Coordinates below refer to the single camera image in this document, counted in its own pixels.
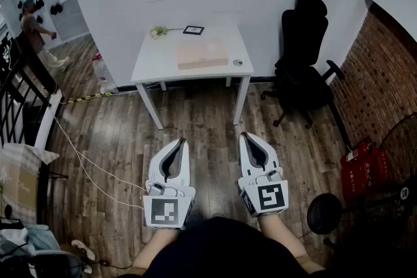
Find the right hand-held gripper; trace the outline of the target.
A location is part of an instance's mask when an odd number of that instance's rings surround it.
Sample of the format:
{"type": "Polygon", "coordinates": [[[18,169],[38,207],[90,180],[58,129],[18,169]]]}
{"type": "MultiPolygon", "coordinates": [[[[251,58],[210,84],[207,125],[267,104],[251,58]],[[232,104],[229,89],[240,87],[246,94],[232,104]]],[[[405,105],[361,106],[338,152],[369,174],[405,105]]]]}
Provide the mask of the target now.
{"type": "Polygon", "coordinates": [[[275,149],[260,137],[242,132],[239,137],[240,197],[252,217],[278,214],[289,207],[288,182],[275,149]],[[251,176],[252,172],[267,172],[251,176]]]}

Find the cluster of black caps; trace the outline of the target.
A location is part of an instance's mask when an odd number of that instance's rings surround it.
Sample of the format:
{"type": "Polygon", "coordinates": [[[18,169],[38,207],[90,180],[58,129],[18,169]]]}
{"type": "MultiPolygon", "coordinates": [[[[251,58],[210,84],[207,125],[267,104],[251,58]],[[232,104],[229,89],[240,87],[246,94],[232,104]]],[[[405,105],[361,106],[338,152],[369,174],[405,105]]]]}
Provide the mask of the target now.
{"type": "MultiPolygon", "coordinates": [[[[35,0],[35,1],[32,0],[32,2],[34,3],[33,10],[35,12],[37,10],[42,9],[45,6],[45,3],[44,3],[43,0],[35,0]]],[[[23,19],[23,13],[24,13],[24,10],[23,10],[23,2],[22,1],[20,1],[18,3],[18,8],[19,9],[22,9],[22,13],[19,15],[19,21],[22,21],[22,19],[23,19]]],[[[56,15],[58,13],[61,13],[62,11],[63,11],[63,8],[62,8],[62,5],[60,3],[56,3],[55,5],[52,5],[50,7],[50,14],[51,15],[56,15]]],[[[43,19],[39,15],[36,17],[36,21],[38,23],[43,23],[43,19]]]]}

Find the person's black shirt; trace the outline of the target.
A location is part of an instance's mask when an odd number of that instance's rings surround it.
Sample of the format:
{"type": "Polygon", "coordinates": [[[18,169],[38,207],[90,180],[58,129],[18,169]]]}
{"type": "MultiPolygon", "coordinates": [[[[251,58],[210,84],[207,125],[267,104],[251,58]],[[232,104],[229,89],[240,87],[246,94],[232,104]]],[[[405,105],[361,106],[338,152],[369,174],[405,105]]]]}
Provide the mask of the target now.
{"type": "Polygon", "coordinates": [[[324,269],[307,273],[289,250],[261,229],[222,216],[179,231],[142,274],[118,278],[331,278],[324,269]]]}

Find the white slipper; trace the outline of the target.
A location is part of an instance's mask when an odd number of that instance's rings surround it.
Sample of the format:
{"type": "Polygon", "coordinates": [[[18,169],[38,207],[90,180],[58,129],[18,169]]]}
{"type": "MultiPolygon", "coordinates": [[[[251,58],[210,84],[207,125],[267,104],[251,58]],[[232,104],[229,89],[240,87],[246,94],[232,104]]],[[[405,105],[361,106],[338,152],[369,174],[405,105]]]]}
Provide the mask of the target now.
{"type": "Polygon", "coordinates": [[[89,247],[87,247],[82,241],[72,240],[71,241],[71,246],[76,247],[78,249],[81,249],[90,261],[94,262],[96,260],[96,255],[95,255],[94,251],[92,249],[90,249],[89,247]]]}

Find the person's left forearm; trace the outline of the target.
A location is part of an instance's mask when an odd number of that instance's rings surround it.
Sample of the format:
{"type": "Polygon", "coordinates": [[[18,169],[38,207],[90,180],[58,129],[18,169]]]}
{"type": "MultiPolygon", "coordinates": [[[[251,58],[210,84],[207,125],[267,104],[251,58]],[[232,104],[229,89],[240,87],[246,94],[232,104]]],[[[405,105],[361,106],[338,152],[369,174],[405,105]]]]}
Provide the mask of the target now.
{"type": "Polygon", "coordinates": [[[174,242],[179,235],[176,229],[157,229],[151,239],[139,252],[132,263],[131,272],[144,273],[157,254],[167,245],[174,242]]]}

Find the artificial flower bunch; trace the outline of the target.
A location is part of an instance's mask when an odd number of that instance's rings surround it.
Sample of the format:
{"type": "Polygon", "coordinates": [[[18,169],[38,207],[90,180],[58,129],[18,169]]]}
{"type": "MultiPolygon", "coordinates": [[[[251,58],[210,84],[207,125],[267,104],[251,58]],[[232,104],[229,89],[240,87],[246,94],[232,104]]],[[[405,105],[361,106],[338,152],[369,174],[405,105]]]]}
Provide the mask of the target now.
{"type": "Polygon", "coordinates": [[[167,28],[162,26],[155,26],[150,30],[152,39],[159,39],[161,36],[166,36],[171,31],[183,31],[184,28],[167,28]]]}

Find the white square table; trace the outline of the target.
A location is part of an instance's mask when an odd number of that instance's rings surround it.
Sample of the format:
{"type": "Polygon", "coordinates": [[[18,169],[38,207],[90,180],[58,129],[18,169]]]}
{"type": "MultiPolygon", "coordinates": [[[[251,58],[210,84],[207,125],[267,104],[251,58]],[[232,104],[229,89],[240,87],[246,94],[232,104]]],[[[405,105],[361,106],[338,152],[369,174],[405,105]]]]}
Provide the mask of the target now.
{"type": "Polygon", "coordinates": [[[185,35],[183,31],[171,31],[159,39],[152,39],[150,35],[144,38],[131,81],[136,84],[138,92],[149,111],[156,127],[164,129],[159,114],[146,88],[147,83],[158,82],[166,90],[169,81],[188,79],[207,79],[215,77],[226,78],[226,85],[230,86],[233,77],[240,78],[233,124],[240,123],[240,117],[246,99],[248,85],[253,75],[253,66],[237,25],[223,24],[206,26],[202,35],[185,35]],[[180,42],[208,42],[220,40],[224,43],[229,56],[227,66],[213,66],[191,70],[179,70],[177,67],[177,46],[180,42]],[[242,66],[235,66],[235,59],[243,62],[242,66]]]}

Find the black stair railing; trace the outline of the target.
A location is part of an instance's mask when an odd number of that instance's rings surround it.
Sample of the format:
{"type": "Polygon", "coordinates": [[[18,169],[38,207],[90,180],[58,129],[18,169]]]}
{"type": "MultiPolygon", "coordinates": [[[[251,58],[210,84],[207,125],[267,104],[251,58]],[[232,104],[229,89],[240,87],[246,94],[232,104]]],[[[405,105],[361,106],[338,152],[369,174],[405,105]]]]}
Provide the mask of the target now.
{"type": "Polygon", "coordinates": [[[0,148],[47,149],[63,93],[24,33],[0,46],[0,148]]]}

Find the cardboard box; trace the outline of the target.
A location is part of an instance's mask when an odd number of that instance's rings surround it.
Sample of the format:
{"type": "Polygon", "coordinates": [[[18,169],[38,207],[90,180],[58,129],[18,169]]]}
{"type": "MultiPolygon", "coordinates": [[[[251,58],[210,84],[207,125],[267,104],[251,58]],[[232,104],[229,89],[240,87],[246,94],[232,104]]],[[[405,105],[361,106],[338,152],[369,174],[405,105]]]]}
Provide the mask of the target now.
{"type": "Polygon", "coordinates": [[[5,143],[0,150],[0,184],[3,200],[12,208],[12,217],[22,223],[37,223],[38,174],[42,163],[59,158],[54,152],[34,146],[5,143]]]}
{"type": "Polygon", "coordinates": [[[227,66],[229,56],[220,40],[208,42],[180,42],[177,46],[177,67],[179,70],[227,66]]]}

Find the person's right forearm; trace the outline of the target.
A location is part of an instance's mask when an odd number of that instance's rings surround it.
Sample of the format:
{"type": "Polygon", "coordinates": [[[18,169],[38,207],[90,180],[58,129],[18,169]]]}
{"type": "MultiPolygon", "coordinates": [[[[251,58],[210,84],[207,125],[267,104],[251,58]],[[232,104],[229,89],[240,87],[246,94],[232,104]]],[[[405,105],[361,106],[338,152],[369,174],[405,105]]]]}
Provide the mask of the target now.
{"type": "Polygon", "coordinates": [[[324,270],[309,257],[303,243],[287,228],[278,214],[261,216],[258,222],[263,235],[286,247],[307,273],[324,270]]]}

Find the black picture frame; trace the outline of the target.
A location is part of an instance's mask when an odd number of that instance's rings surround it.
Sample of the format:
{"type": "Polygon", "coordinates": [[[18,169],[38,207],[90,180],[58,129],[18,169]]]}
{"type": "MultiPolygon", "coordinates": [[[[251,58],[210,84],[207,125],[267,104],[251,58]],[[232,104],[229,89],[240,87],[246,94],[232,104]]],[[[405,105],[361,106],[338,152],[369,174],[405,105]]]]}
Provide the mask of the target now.
{"type": "Polygon", "coordinates": [[[183,34],[185,35],[202,35],[203,31],[205,30],[204,27],[194,26],[194,25],[187,25],[186,28],[183,30],[183,34]]]}

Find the light blue cloth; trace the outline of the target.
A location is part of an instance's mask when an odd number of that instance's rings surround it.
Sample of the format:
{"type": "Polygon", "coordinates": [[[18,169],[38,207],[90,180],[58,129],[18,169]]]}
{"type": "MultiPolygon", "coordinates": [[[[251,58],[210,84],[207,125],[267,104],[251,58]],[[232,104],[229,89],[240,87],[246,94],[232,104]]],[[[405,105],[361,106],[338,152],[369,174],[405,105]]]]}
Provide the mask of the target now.
{"type": "Polygon", "coordinates": [[[60,245],[47,225],[0,223],[0,258],[34,256],[37,251],[59,251],[60,245]]]}

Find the clear plastic jug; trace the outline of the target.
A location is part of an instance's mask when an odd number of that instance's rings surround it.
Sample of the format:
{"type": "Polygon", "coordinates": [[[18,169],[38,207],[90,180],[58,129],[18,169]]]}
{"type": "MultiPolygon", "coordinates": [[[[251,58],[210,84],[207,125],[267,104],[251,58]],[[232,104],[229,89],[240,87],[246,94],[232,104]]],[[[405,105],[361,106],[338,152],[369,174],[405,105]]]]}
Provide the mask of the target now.
{"type": "Polygon", "coordinates": [[[92,58],[93,70],[96,74],[98,82],[100,84],[100,92],[104,93],[117,93],[118,88],[111,76],[99,50],[96,50],[95,56],[92,58]]]}

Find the yellow black striped tape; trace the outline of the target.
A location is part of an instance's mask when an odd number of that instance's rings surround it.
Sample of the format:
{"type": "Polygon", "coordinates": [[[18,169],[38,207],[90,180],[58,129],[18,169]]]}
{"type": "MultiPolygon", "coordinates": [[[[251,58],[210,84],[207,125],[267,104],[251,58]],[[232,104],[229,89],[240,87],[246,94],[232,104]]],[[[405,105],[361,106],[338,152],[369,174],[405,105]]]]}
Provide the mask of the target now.
{"type": "Polygon", "coordinates": [[[76,98],[76,99],[73,99],[73,100],[62,102],[62,104],[74,104],[76,102],[82,102],[82,101],[85,101],[85,100],[93,100],[93,99],[103,98],[103,97],[112,96],[112,95],[114,95],[114,93],[111,93],[111,92],[98,93],[98,94],[88,95],[88,96],[84,96],[84,97],[81,97],[81,98],[76,98]]]}

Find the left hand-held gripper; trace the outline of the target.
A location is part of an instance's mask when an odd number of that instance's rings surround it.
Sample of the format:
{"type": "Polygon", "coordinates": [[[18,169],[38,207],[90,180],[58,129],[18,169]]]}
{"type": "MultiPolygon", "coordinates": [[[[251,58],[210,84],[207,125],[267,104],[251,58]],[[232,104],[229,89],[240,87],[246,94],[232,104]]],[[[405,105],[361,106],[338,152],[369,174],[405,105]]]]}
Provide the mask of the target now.
{"type": "Polygon", "coordinates": [[[194,205],[195,188],[190,185],[190,149],[181,137],[164,146],[152,159],[143,196],[146,226],[154,229],[186,228],[194,205]],[[164,185],[153,180],[168,180],[164,185]]]}

